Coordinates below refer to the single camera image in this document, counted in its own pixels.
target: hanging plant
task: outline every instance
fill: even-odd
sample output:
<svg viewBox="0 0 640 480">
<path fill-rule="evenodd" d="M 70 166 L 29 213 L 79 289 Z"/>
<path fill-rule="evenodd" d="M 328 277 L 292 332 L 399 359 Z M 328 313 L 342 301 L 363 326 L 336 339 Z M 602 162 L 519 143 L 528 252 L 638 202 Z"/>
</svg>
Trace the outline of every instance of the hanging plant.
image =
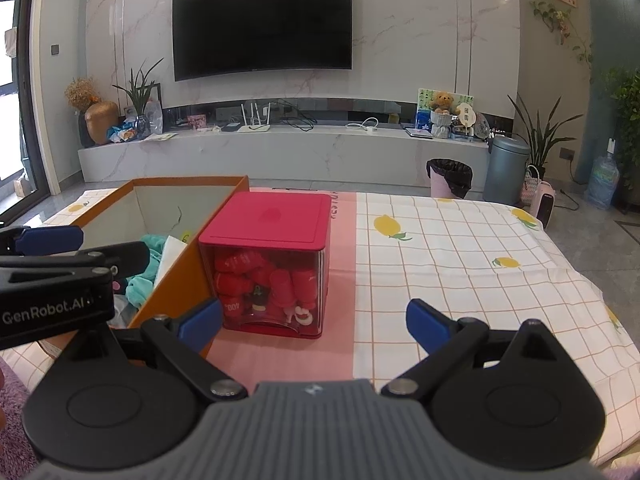
<svg viewBox="0 0 640 480">
<path fill-rule="evenodd" d="M 571 21 L 571 9 L 558 9 L 555 4 L 548 2 L 531 2 L 533 15 L 539 17 L 551 33 L 557 33 L 560 37 L 560 44 L 571 45 L 575 52 L 575 57 L 579 62 L 584 62 L 591 70 L 593 54 L 591 45 L 583 40 L 578 34 L 574 23 Z"/>
</svg>

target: glass door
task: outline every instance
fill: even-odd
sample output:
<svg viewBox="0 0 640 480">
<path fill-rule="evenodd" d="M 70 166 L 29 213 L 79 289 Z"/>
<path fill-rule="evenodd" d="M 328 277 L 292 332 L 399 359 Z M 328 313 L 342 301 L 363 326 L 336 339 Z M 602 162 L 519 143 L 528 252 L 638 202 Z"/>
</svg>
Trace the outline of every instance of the glass door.
<svg viewBox="0 0 640 480">
<path fill-rule="evenodd" d="M 31 0 L 0 0 L 0 222 L 49 195 L 33 119 Z"/>
</svg>

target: orange cardboard box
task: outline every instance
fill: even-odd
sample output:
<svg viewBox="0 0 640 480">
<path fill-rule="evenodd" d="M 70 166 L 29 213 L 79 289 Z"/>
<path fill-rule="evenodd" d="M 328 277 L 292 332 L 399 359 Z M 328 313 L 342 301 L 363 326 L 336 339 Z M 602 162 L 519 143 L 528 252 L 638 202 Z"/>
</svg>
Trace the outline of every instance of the orange cardboard box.
<svg viewBox="0 0 640 480">
<path fill-rule="evenodd" d="M 71 224 L 82 228 L 82 248 L 140 240 L 145 234 L 170 235 L 187 242 L 140 308 L 130 328 L 157 314 L 177 317 L 210 298 L 200 257 L 198 236 L 236 191 L 249 189 L 246 176 L 189 176 L 137 178 L 89 207 Z M 75 332 L 41 341 L 52 357 Z M 209 345 L 202 351 L 206 356 Z"/>
</svg>

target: clear plastic container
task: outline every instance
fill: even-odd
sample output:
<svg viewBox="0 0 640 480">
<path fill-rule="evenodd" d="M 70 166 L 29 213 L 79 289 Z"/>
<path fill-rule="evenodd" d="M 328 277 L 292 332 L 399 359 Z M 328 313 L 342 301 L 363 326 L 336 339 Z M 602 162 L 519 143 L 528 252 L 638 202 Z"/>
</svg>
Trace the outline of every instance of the clear plastic container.
<svg viewBox="0 0 640 480">
<path fill-rule="evenodd" d="M 607 155 L 598 157 L 593 163 L 591 176 L 584 198 L 600 209 L 608 209 L 611 206 L 613 193 L 618 186 L 620 172 L 613 159 L 615 141 L 609 139 Z"/>
<path fill-rule="evenodd" d="M 198 238 L 224 327 L 316 338 L 328 287 L 331 197 L 238 192 Z"/>
</svg>

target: trash can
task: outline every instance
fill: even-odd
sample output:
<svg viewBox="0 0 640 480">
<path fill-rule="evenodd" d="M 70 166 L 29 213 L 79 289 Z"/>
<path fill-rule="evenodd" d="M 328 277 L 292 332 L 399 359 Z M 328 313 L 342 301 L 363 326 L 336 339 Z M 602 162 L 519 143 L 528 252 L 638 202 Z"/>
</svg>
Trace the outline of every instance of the trash can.
<svg viewBox="0 0 640 480">
<path fill-rule="evenodd" d="M 431 179 L 432 197 L 464 198 L 471 189 L 474 172 L 462 162 L 432 158 L 427 161 L 427 175 Z"/>
<path fill-rule="evenodd" d="M 482 198 L 486 202 L 516 205 L 527 170 L 529 145 L 520 139 L 499 136 L 489 143 L 489 153 Z"/>
</svg>

